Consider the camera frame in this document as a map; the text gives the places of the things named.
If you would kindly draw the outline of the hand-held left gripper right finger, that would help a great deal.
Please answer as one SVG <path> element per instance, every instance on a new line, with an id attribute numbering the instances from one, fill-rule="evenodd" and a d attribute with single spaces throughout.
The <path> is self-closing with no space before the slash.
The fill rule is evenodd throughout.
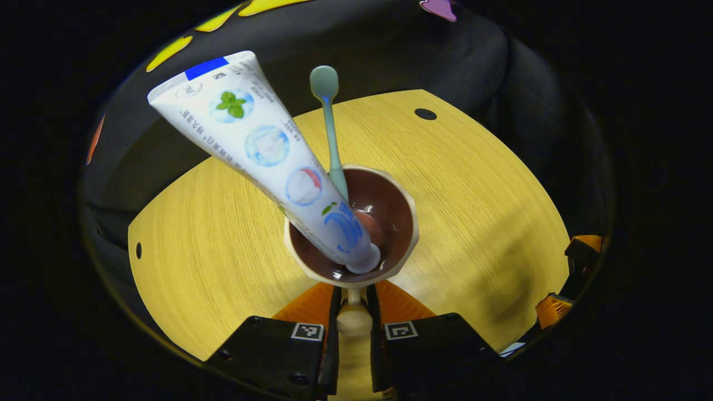
<path id="1" fill-rule="evenodd" d="M 475 400 L 504 364 L 458 313 L 436 314 L 389 281 L 367 287 L 371 374 L 385 400 Z"/>

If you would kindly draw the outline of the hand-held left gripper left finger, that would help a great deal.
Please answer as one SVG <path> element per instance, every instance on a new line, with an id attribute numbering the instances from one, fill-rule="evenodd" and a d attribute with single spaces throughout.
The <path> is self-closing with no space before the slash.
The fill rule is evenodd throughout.
<path id="1" fill-rule="evenodd" d="M 326 400 L 336 394 L 342 291 L 313 285 L 273 317 L 252 315 L 204 364 L 242 387 L 239 400 Z"/>

